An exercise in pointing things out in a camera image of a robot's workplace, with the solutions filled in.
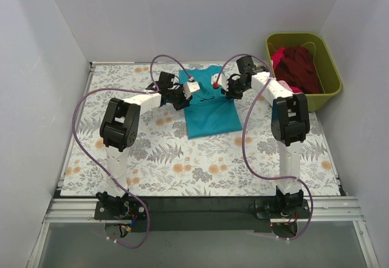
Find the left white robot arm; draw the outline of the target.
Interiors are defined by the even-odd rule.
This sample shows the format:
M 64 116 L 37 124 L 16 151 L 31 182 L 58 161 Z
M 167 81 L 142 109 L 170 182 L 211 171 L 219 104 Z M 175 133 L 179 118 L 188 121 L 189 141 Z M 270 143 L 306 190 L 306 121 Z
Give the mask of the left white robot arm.
M 190 105 L 200 85 L 193 77 L 185 83 L 175 83 L 174 74 L 161 72 L 158 81 L 151 83 L 145 91 L 131 98 L 110 99 L 100 126 L 107 155 L 107 171 L 110 182 L 107 189 L 96 194 L 101 210 L 115 219 L 127 218 L 130 213 L 128 184 L 126 183 L 129 148 L 136 141 L 140 116 L 167 103 L 175 110 Z

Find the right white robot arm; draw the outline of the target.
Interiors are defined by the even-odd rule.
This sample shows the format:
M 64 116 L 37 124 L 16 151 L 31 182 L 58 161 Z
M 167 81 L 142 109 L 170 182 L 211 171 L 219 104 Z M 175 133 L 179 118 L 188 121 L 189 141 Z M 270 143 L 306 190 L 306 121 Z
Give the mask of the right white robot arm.
M 221 93 L 230 100 L 240 100 L 249 89 L 266 99 L 272 107 L 270 128 L 279 149 L 279 175 L 262 180 L 275 181 L 276 194 L 254 202 L 251 206 L 255 216 L 269 219 L 272 215 L 288 218 L 297 216 L 305 207 L 304 192 L 308 187 L 300 178 L 301 149 L 310 131 L 308 99 L 305 94 L 288 90 L 272 75 L 272 69 L 265 64 L 257 66 L 253 55 L 234 56 L 238 73 L 229 77 L 218 74 L 213 82 Z

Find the teal t shirt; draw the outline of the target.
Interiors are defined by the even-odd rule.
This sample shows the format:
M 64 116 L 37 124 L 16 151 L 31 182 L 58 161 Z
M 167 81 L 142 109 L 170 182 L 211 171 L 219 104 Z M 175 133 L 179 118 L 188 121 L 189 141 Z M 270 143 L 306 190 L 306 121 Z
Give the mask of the teal t shirt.
M 212 76 L 221 66 L 211 65 L 205 69 L 179 71 L 179 79 L 185 83 L 190 74 L 201 90 L 193 95 L 189 107 L 184 109 L 188 138 L 213 136 L 242 130 L 235 102 L 212 86 Z

